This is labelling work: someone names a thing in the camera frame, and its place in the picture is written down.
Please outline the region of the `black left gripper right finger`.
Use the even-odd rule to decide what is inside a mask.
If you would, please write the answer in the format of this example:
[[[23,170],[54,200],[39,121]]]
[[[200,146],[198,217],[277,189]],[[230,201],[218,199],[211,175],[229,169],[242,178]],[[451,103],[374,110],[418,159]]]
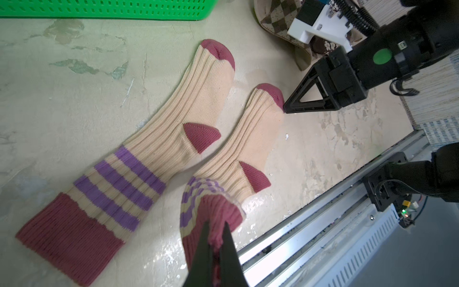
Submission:
[[[248,287],[237,255],[228,223],[225,223],[220,248],[220,277],[222,287]]]

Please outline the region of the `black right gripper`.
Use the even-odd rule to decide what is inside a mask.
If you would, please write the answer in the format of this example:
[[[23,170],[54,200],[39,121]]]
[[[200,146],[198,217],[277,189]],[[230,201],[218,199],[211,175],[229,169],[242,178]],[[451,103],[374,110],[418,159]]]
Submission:
[[[317,87],[320,99],[302,100]],[[283,105],[287,114],[338,111],[368,97],[344,48],[339,47],[312,66]]]

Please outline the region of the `beige magenta toe sock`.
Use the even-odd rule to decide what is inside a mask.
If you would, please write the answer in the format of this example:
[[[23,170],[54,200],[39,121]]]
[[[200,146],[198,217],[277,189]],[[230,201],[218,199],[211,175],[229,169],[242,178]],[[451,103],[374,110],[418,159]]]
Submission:
[[[187,265],[192,264],[205,222],[208,243],[217,251],[224,227],[234,231],[245,219],[243,202],[270,187],[264,167],[284,119],[283,104],[279,88],[256,86],[225,145],[186,184],[179,227]]]

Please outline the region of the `brown argyle sock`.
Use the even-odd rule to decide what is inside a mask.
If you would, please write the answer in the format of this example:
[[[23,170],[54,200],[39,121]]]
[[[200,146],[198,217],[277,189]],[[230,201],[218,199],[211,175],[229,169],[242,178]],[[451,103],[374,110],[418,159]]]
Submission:
[[[303,2],[294,0],[254,2],[254,11],[260,26],[267,32],[295,46],[295,61],[300,71],[308,69],[313,59],[321,55],[327,55],[340,46],[317,36],[314,36],[310,43],[304,44],[288,35],[288,29],[300,11]],[[335,1],[329,1],[329,4],[334,12],[340,11]],[[353,27],[348,32],[347,39],[353,47],[354,44],[362,39],[362,36]]]

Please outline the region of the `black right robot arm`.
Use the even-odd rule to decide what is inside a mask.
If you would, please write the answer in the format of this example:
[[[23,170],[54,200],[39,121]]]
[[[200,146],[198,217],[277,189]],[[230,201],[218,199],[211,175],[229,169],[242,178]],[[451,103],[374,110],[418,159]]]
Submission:
[[[409,12],[378,26],[353,1],[306,1],[289,35],[308,41],[315,35],[337,48],[316,62],[284,104],[287,113],[336,111],[367,98],[370,89],[390,82],[397,96],[416,96],[403,83],[459,47],[457,1],[403,1]]]

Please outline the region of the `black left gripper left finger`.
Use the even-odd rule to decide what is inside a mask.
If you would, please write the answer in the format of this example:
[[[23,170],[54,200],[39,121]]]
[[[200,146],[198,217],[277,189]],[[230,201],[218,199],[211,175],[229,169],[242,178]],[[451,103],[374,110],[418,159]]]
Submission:
[[[196,253],[183,287],[213,286],[213,249],[208,244],[209,222],[203,224]]]

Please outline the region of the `beige purple striped sock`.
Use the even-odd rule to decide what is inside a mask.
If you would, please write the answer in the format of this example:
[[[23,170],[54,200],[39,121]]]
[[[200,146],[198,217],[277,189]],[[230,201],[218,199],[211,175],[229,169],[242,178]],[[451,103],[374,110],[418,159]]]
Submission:
[[[79,177],[16,234],[82,287],[130,239],[170,179],[216,142],[235,61],[206,39],[169,100],[114,153]]]

